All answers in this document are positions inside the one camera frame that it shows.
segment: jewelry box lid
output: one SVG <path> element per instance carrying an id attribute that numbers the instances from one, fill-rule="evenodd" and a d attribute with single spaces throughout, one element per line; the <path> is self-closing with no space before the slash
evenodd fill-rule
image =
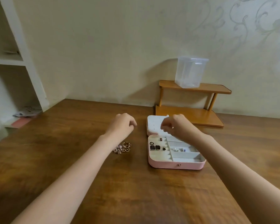
<path id="1" fill-rule="evenodd" d="M 158 134 L 162 136 L 171 136 L 171 134 L 168 134 L 161 130 L 161 123 L 162 121 L 167 118 L 168 116 L 148 116 L 147 117 L 147 130 L 151 134 Z"/>

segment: person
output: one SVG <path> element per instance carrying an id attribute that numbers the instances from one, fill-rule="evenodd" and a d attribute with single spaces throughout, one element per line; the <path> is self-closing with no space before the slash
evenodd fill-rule
<path id="1" fill-rule="evenodd" d="M 109 153 L 137 126 L 124 113 L 116 115 L 104 135 L 38 196 L 12 223 L 70 223 Z M 183 115 L 163 120 L 161 129 L 194 145 L 216 171 L 252 224 L 280 224 L 280 190 L 235 158 Z"/>

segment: person's left hand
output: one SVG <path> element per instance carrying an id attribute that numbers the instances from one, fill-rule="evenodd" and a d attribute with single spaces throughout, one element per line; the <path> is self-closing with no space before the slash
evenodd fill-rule
<path id="1" fill-rule="evenodd" d="M 127 113 L 117 114 L 115 119 L 110 123 L 106 135 L 113 135 L 123 141 L 137 126 L 135 119 Z"/>

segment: transparent plastic box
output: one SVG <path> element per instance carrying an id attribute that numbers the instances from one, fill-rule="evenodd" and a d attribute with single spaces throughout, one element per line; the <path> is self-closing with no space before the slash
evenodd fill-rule
<path id="1" fill-rule="evenodd" d="M 175 83 L 182 88 L 199 87 L 208 59 L 181 56 L 178 58 Z"/>

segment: jewelry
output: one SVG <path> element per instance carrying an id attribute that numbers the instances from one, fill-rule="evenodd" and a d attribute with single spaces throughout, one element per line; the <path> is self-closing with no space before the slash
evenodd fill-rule
<path id="1" fill-rule="evenodd" d="M 132 145 L 129 142 L 124 142 L 122 145 L 118 145 L 115 149 L 113 149 L 113 152 L 116 154 L 121 154 L 123 152 L 129 152 L 131 146 Z"/>

